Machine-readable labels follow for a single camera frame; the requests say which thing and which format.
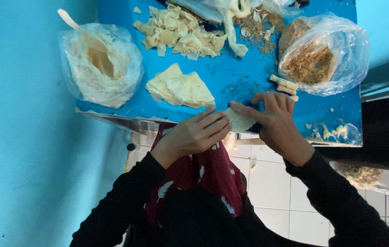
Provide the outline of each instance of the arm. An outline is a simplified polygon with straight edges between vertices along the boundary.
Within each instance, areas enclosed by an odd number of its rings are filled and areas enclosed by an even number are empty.
[[[292,120],[295,102],[278,92],[254,94],[252,103],[260,102],[265,104],[262,113],[237,102],[230,102],[230,106],[263,126],[260,138],[285,159],[287,172],[309,188],[310,202],[335,227],[336,236],[330,239],[330,245],[389,246],[389,227],[377,211],[315,152],[296,128]]]
[[[150,190],[164,178],[164,168],[150,153],[131,171],[122,174],[80,229],[72,237],[71,246],[115,246],[131,220],[142,213]]]
[[[151,189],[164,179],[165,169],[181,156],[207,150],[230,132],[225,112],[213,113],[214,110],[215,107],[210,107],[177,124],[141,162],[118,177],[112,190],[72,235],[71,246],[121,243],[129,224],[143,213]]]
[[[334,226],[330,246],[389,246],[389,227],[378,212],[318,152],[302,167],[285,163],[286,171],[309,188],[312,206]]]

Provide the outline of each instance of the hand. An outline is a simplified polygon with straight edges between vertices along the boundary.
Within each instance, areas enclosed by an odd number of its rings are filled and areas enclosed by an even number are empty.
[[[231,123],[224,111],[213,113],[212,106],[200,114],[173,127],[152,150],[151,154],[167,169],[179,157],[202,153],[231,131]]]
[[[260,130],[260,139],[269,148],[294,166],[305,165],[313,156],[315,149],[304,139],[292,120],[295,102],[284,93],[255,93],[252,104],[258,104],[261,101],[265,103],[264,112],[259,112],[236,101],[231,101],[230,106],[263,126]]]

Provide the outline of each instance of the crumb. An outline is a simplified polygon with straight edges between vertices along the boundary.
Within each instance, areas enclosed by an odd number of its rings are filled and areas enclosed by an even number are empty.
[[[278,14],[273,14],[267,10],[261,9],[258,11],[260,16],[264,16],[262,22],[254,20],[250,14],[246,18],[234,19],[234,22],[241,27],[241,38],[246,39],[251,45],[257,46],[261,54],[271,54],[275,49],[275,41],[269,42],[264,39],[264,34],[273,25],[275,31],[281,33],[284,30],[284,19]]]

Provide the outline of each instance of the blue tabletop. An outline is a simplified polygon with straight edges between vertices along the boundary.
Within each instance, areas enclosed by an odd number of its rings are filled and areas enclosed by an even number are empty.
[[[226,110],[228,102],[237,100],[243,104],[249,104],[254,92],[275,91],[276,83],[269,82],[271,74],[278,75],[275,65],[276,49],[272,54],[260,54],[258,48],[250,45],[249,41],[237,36],[237,42],[245,44],[249,51],[246,56],[235,57],[228,43],[222,49],[223,55],[211,59],[199,58],[197,61],[188,60],[180,54],[172,54],[172,49],[167,49],[165,57],[158,57],[155,49],[147,52],[141,44],[145,37],[133,27],[136,20],[147,22],[149,15],[148,6],[164,9],[165,6],[155,0],[100,0],[99,21],[104,24],[115,24],[130,31],[133,42],[137,44],[143,55],[145,69],[141,85],[133,97],[118,109],[97,105],[85,101],[77,101],[79,110],[93,111],[103,114],[115,114],[131,118],[159,118],[173,122],[180,122],[204,109],[193,109],[187,106],[171,106],[166,102],[158,103],[150,97],[145,88],[148,80],[171,64],[178,63],[182,72],[188,74],[196,71],[208,86],[215,98],[217,110]],[[142,14],[133,13],[138,7]],[[353,0],[312,0],[308,6],[302,8],[303,15],[314,16],[331,11],[334,14],[357,22],[356,7]],[[286,19],[288,24],[293,18]],[[236,25],[236,33],[240,33],[240,27]],[[329,137],[325,141],[341,142],[346,144],[362,145],[362,113],[359,86],[352,90],[332,96],[321,97],[298,91],[299,101],[295,104],[294,122],[303,136],[311,138],[313,129],[317,129],[323,136],[323,124],[329,131],[341,124],[350,123],[358,131],[354,137],[348,140]]]

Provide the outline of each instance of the finger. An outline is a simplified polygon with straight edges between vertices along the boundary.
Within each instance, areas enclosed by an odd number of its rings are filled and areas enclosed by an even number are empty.
[[[295,101],[290,97],[286,99],[286,109],[290,114],[294,113]]]
[[[231,128],[232,128],[231,124],[228,124],[221,131],[210,136],[208,138],[209,143],[211,143],[210,146],[213,146],[214,143],[223,140],[226,137],[226,135],[231,131]]]
[[[230,119],[228,117],[223,117],[219,121],[215,122],[213,125],[206,127],[202,134],[203,136],[211,136],[219,131],[221,131],[226,125],[230,124]]]
[[[274,92],[256,92],[252,97],[251,103],[256,105],[261,101],[265,103],[265,111],[279,109]]]
[[[213,113],[215,110],[216,110],[216,105],[212,105],[208,107],[206,110],[204,110],[203,112],[199,113],[198,115],[195,115],[194,117],[190,118],[190,120],[197,123],[202,119],[204,119],[206,116]]]
[[[284,93],[275,93],[275,100],[278,103],[278,107],[282,110],[286,110],[286,97],[289,98],[288,95]]]
[[[213,122],[223,118],[224,116],[226,116],[224,111],[216,112],[204,117],[202,120],[197,122],[197,124],[198,126],[200,126],[201,129],[203,129],[212,124]]]
[[[264,114],[252,107],[244,106],[237,101],[230,101],[230,107],[239,114],[250,117],[261,124],[263,124],[264,122]]]

